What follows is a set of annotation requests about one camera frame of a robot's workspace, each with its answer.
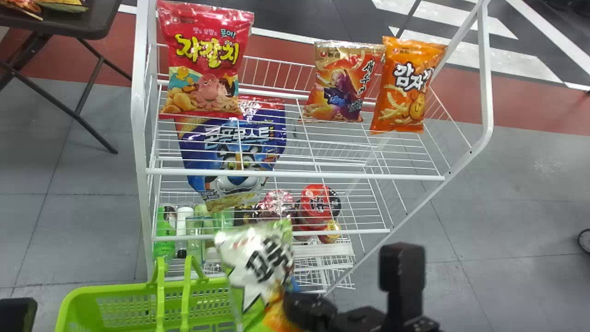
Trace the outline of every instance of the plastic shopping basket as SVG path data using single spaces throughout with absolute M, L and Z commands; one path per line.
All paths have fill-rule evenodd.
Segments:
M 191 267 L 196 280 L 191 280 Z M 164 281 L 165 270 L 158 257 L 145 284 L 73 290 L 61 303 L 55 332 L 236 330 L 227 278 L 206 277 L 192 256 L 186 257 L 183 281 Z

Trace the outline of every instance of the white floor line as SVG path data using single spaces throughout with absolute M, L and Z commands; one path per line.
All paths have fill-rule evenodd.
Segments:
M 373 0 L 373 3 L 379 9 L 408 15 L 410 8 L 414 4 L 414 0 Z M 469 15 L 469 12 L 462 9 L 422 1 L 416 9 L 414 17 L 460 27 L 467 18 L 467 15 Z M 489 31 L 491 34 L 518 39 L 499 19 L 490 17 L 488 22 L 490 24 Z M 474 24 L 471 29 L 477 30 L 477 24 Z
M 397 28 L 389 27 L 395 35 Z M 451 40 L 421 32 L 406 30 L 402 38 L 416 39 L 431 43 L 447 45 Z M 536 56 L 522 54 L 498 48 L 491 49 L 491 69 L 493 71 L 517 76 L 530 77 L 533 79 L 546 80 L 561 83 L 562 81 Z M 449 63 L 459 64 L 472 68 L 479 68 L 479 50 L 477 44 L 460 42 L 455 52 L 448 59 Z
M 119 5 L 119 11 L 120 12 L 125 12 L 127 14 L 136 14 L 137 13 L 137 7 L 130 6 L 130 5 Z
M 539 15 L 530 6 L 522 0 L 506 0 L 512 7 L 526 17 L 531 24 L 537 27 L 549 40 L 559 47 L 573 62 L 577 63 L 580 68 L 590 74 L 590 56 L 582 51 L 568 37 L 557 30 L 551 23 L 547 22 L 544 17 Z
M 570 82 L 564 82 L 564 84 L 570 88 L 570 89 L 576 89 L 576 90 L 583 90 L 583 91 L 590 91 L 590 86 L 588 85 L 584 85 L 584 84 L 577 84 L 577 83 L 570 83 Z

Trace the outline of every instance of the basket handle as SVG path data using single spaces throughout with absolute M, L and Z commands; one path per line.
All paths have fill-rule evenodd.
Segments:
M 148 281 L 148 285 L 156 284 L 156 331 L 164 332 L 164 275 L 168 264 L 164 262 L 164 257 L 158 257 L 156 266 L 153 270 L 152 280 Z
M 205 276 L 201 270 L 200 264 L 192 255 L 186 256 L 184 269 L 184 286 L 182 288 L 181 299 L 181 328 L 180 332 L 188 332 L 190 327 L 188 325 L 188 299 L 191 296 L 191 268 L 196 271 L 199 279 L 196 282 L 209 282 L 209 277 Z

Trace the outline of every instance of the wire rack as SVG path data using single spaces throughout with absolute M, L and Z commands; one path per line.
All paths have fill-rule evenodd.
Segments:
M 483 127 L 474 128 L 456 122 L 453 112 L 449 112 L 431 90 L 425 106 L 423 134 L 383 132 L 373 135 L 369 126 L 380 75 L 376 74 L 365 97 L 361 111 L 363 122 L 302 122 L 299 119 L 304 112 L 308 91 L 314 84 L 315 67 L 245 56 L 238 72 L 240 94 L 282 98 L 284 152 L 272 171 L 245 171 L 244 167 L 240 171 L 185 169 L 176 123 L 158 117 L 158 110 L 168 93 L 168 67 L 166 45 L 156 42 L 154 9 L 153 0 L 138 6 L 133 74 L 142 77 L 143 81 L 134 80 L 132 83 L 133 139 L 150 273 L 153 242 L 211 238 L 209 232 L 196 230 L 193 235 L 157 236 L 154 226 L 158 207 L 194 206 L 202 202 L 200 195 L 189 186 L 187 175 L 239 174 L 267 178 L 261 197 L 268 191 L 281 189 L 297 200 L 302 189 L 310 183 L 327 185 L 336 192 L 342 203 L 336 221 L 342 229 L 296 229 L 294 236 L 298 239 L 309 236 L 309 239 L 294 242 L 294 277 L 305 291 L 330 292 L 336 287 L 352 289 L 351 272 L 455 177 L 489 141 L 493 114 L 488 102 L 491 100 L 491 85 L 488 77 L 484 77 L 489 74 L 485 62 L 482 92 L 488 94 L 482 95 Z M 485 25 L 480 26 L 480 33 L 486 33 Z M 480 54 L 489 55 L 489 48 L 482 48 Z M 241 131 L 232 135 L 237 135 L 238 145 L 246 138 Z M 318 241 L 317 235 L 339 237 L 335 243 L 324 244 Z M 215 259 L 206 259 L 204 270 L 215 275 L 221 272 L 221 267 Z
M 331 284 L 335 283 L 340 274 L 350 269 L 355 262 L 352 243 L 349 238 L 342 237 L 336 241 L 338 246 L 342 247 L 344 255 L 324 255 L 313 256 L 310 252 L 314 250 L 325 250 L 325 245 L 317 240 L 311 240 L 307 243 L 296 242 L 293 245 L 295 253 L 295 270 L 293 278 L 304 292 L 325 293 Z M 173 259 L 169 266 L 169 276 L 171 280 L 183 279 L 183 259 Z M 219 259 L 206 259 L 203 264 L 203 272 L 209 277 L 225 276 L 223 267 Z M 196 272 L 193 272 L 193 278 L 196 278 Z M 354 289 L 354 283 L 350 276 L 337 285 L 338 288 Z

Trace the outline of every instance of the black table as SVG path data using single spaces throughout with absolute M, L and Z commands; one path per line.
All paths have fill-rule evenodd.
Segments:
M 102 145 L 104 145 L 105 148 L 111 153 L 116 154 L 117 150 L 80 116 L 80 112 L 86 103 L 86 99 L 88 98 L 90 90 L 92 89 L 94 81 L 96 80 L 103 64 L 106 64 L 125 78 L 131 80 L 130 75 L 105 59 L 86 41 L 102 39 L 109 33 L 109 29 L 113 24 L 121 0 L 87 0 L 86 2 L 88 3 L 89 9 L 81 14 L 68 14 L 44 9 L 42 14 L 43 21 L 20 14 L 9 8 L 0 7 L 0 25 L 32 31 L 27 40 L 7 59 L 6 62 L 0 61 L 0 67 L 3 67 L 6 70 L 6 73 L 0 76 L 0 90 L 2 90 L 13 77 L 16 77 L 18 80 L 22 81 L 31 89 L 49 100 L 52 104 L 56 105 L 67 115 L 71 116 Z M 45 46 L 47 41 L 53 35 L 63 35 L 78 39 L 88 51 L 98 58 L 98 62 L 96 63 L 96 66 L 94 66 L 92 75 L 90 75 L 88 84 L 86 85 L 75 110 L 64 105 L 39 85 L 20 73 L 22 68 L 33 59 L 35 54 Z

